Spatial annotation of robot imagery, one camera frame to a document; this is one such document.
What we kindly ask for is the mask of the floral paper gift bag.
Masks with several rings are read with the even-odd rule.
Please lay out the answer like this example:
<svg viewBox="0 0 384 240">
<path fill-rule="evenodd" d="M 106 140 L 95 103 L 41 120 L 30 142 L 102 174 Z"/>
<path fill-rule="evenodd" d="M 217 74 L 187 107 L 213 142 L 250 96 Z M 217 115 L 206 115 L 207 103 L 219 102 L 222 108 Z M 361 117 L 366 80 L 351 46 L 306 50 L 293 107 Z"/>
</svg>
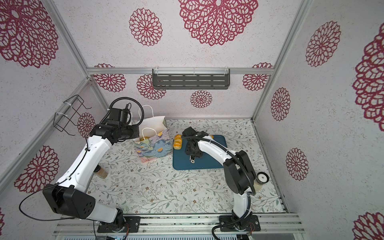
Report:
<svg viewBox="0 0 384 240">
<path fill-rule="evenodd" d="M 135 153 L 142 163 L 168 156 L 173 148 L 166 117 L 151 113 L 139 125 L 139 137 L 133 140 Z"/>
</svg>

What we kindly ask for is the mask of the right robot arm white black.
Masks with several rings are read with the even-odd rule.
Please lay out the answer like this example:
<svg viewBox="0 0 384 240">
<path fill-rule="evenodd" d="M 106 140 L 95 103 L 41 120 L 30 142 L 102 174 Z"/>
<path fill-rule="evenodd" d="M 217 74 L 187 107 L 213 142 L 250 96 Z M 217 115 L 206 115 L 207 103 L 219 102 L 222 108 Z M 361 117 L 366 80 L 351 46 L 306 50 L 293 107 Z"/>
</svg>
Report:
<svg viewBox="0 0 384 240">
<path fill-rule="evenodd" d="M 223 166 L 225 181 L 234 193 L 233 214 L 239 218 L 246 218 L 251 211 L 251 196 L 256 194 L 255 179 L 257 174 L 244 151 L 231 151 L 210 136 L 185 136 L 183 140 L 193 143 L 199 151 L 210 155 Z"/>
</svg>

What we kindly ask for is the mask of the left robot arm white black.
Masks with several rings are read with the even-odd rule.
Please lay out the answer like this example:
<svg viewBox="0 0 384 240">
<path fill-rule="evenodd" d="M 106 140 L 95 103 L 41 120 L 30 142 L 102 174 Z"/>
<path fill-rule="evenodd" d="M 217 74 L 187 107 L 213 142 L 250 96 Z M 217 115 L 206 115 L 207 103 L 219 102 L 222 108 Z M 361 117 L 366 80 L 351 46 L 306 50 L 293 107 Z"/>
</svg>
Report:
<svg viewBox="0 0 384 240">
<path fill-rule="evenodd" d="M 111 232 L 123 231 L 126 226 L 123 211 L 97 202 L 87 194 L 87 190 L 101 158 L 111 146 L 136 139 L 139 135 L 138 125 L 96 125 L 86 139 L 85 152 L 79 154 L 56 184 L 44 187 L 43 195 L 52 211 L 73 218 L 98 221 Z"/>
</svg>

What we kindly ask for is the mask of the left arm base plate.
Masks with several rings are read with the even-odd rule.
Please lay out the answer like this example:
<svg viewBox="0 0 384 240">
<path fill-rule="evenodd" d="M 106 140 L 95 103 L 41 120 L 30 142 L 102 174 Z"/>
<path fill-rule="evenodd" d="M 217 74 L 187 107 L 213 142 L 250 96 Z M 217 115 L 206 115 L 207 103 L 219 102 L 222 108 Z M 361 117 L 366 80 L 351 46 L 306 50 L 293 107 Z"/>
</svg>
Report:
<svg viewBox="0 0 384 240">
<path fill-rule="evenodd" d="M 125 216 L 118 218 L 113 223 L 101 222 L 97 233 L 137 233 L 140 226 L 141 217 Z"/>
</svg>

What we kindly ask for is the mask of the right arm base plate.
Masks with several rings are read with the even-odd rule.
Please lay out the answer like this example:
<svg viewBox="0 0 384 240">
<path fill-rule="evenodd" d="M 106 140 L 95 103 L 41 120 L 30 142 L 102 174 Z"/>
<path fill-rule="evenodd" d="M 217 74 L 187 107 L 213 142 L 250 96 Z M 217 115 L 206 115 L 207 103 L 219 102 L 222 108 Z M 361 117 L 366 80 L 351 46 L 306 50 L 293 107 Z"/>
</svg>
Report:
<svg viewBox="0 0 384 240">
<path fill-rule="evenodd" d="M 229 224 L 234 221 L 235 219 L 232 216 L 219 216 L 220 225 Z M 258 217 L 251 213 L 234 225 L 221 227 L 220 230 L 222 232 L 259 232 L 261 230 L 261 225 Z"/>
</svg>

